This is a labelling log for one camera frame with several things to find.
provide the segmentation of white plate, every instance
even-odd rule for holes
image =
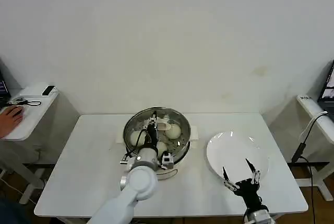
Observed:
[[[207,145],[207,157],[218,176],[223,178],[224,167],[234,183],[252,177],[246,158],[261,171],[260,180],[268,172],[268,157],[256,145],[256,140],[240,132],[223,132],[213,137]]]

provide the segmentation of human hand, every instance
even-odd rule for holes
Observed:
[[[23,111],[23,107],[12,105],[11,107],[6,108],[2,114],[0,114],[0,138],[10,134],[10,132],[13,131],[18,124],[20,124],[23,119]]]

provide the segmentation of wooden floor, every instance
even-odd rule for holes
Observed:
[[[291,168],[292,173],[295,178],[307,178],[309,177],[308,171],[306,168]],[[50,176],[52,169],[47,169],[45,177]],[[3,179],[9,183],[11,186],[23,191],[27,186],[26,182],[16,173],[7,174]],[[334,195],[334,175],[330,176],[325,180],[326,185],[329,190]],[[311,207],[311,188],[304,187],[301,189],[306,201],[309,204],[309,209],[307,212],[302,214],[290,214],[282,216],[277,220],[278,224],[292,224],[292,223],[302,223],[302,224],[312,224],[312,207]],[[32,200],[37,202],[41,192],[35,192],[32,196]],[[0,197],[6,197],[11,201],[18,201],[20,198],[19,193],[13,189],[6,186],[2,181],[0,181]],[[316,220],[318,224],[332,224],[334,223],[334,202],[326,202],[321,196],[317,188],[314,189],[314,204],[316,211]],[[31,220],[32,224],[56,224],[62,223],[57,222],[56,219],[51,218],[41,218],[37,217],[33,213],[34,204],[29,203],[24,206],[28,218]],[[209,218],[154,218],[154,219],[134,219],[133,223],[147,223],[147,224],[241,224],[241,217],[209,217]]]

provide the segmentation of white table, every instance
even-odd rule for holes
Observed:
[[[11,91],[11,94],[14,95],[12,99],[18,97],[20,90]],[[23,113],[22,122],[7,136],[4,138],[4,145],[7,149],[15,150],[15,143],[27,139],[32,131],[35,129],[39,121],[42,119],[43,115],[46,113],[50,105],[53,103],[55,98],[58,96],[58,92],[52,93],[48,97],[43,98],[27,98],[28,101],[41,101],[42,104],[38,107],[30,107],[25,105],[25,111]],[[36,170],[35,174],[32,173],[28,168],[26,168],[19,160],[12,155],[8,154],[6,150],[0,150],[0,160],[9,168],[13,169],[15,172],[20,174],[25,178],[29,185],[27,186],[22,198],[20,199],[21,204],[26,204],[29,201],[33,190],[43,189],[44,182],[40,179],[44,169],[39,168]]]
[[[131,115],[83,115],[79,118],[34,210],[38,216],[89,218],[108,197],[120,193],[125,153],[115,139]],[[205,160],[208,140],[221,131],[243,131],[267,151],[269,172],[258,194],[271,214],[308,209],[266,123],[258,113],[185,114],[197,126],[178,174],[159,181],[152,198],[139,202],[135,217],[240,216],[246,206],[222,185]]]
[[[319,106],[319,104],[308,95],[297,96],[297,101],[310,117],[314,117],[318,113],[324,111]],[[320,117],[315,124],[324,134],[326,140],[334,145],[334,122],[329,117],[323,116]],[[331,158],[330,163],[322,168],[320,171],[317,171],[314,167],[311,167],[311,169],[313,174],[313,186],[319,188],[321,194],[326,201],[334,200],[332,194],[324,183],[324,179],[334,173],[334,155]],[[297,179],[297,183],[300,187],[311,186],[311,179]]]

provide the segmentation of computer screen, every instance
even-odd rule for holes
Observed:
[[[0,80],[0,95],[6,95],[8,94],[7,87],[5,85],[4,80]]]
[[[334,62],[329,70],[326,83],[323,87],[319,100],[334,100]]]

